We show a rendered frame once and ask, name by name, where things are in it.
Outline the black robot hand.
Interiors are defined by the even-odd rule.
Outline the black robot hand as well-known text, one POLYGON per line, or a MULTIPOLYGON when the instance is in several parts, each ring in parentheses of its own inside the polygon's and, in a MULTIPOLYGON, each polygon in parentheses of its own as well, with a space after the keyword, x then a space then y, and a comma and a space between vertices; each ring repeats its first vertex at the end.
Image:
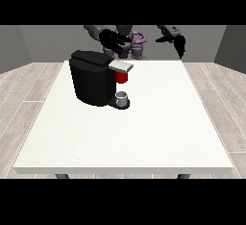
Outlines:
POLYGON ((99 34, 99 41, 105 48, 121 55, 125 43, 131 42, 132 40, 129 37, 122 36, 112 30, 105 29, 99 34))
POLYGON ((169 42, 173 43, 174 47, 181 59, 185 53, 185 37, 182 35, 177 36, 168 36, 168 37, 160 37, 157 39, 157 42, 169 42))

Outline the pale grey machine lid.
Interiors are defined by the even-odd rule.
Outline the pale grey machine lid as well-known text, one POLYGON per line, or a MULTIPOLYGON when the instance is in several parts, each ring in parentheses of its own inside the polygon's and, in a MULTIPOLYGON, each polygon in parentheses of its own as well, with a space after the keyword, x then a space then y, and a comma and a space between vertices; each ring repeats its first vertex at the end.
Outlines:
POLYGON ((132 64, 119 60, 113 60, 109 64, 109 69, 122 73, 128 73, 133 67, 134 66, 132 64))

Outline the red pod holder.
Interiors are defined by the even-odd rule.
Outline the red pod holder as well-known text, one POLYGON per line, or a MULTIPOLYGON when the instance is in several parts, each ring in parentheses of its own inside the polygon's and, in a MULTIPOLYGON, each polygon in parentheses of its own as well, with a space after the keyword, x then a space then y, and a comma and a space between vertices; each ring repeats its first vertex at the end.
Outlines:
POLYGON ((115 74, 115 82, 116 83, 124 84, 128 81, 128 74, 127 73, 115 71, 114 74, 115 74))

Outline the black coffee machine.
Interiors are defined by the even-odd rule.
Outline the black coffee machine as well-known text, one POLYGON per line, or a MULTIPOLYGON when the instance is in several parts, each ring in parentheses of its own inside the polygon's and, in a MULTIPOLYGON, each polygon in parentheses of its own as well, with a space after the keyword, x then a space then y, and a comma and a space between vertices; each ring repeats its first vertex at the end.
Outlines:
POLYGON ((114 70, 109 64, 115 58, 94 51, 75 51, 69 66, 76 96, 82 102, 97 107, 111 106, 119 110, 130 107, 130 100, 124 107, 116 105, 116 85, 114 70))

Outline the small grey cup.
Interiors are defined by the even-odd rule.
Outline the small grey cup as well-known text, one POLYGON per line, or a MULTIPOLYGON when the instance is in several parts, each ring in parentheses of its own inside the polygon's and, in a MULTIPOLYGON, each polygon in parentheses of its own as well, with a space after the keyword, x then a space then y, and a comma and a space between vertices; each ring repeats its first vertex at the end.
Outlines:
POLYGON ((124 107, 128 103, 128 95, 125 91, 118 91, 115 94, 116 105, 119 107, 124 107))

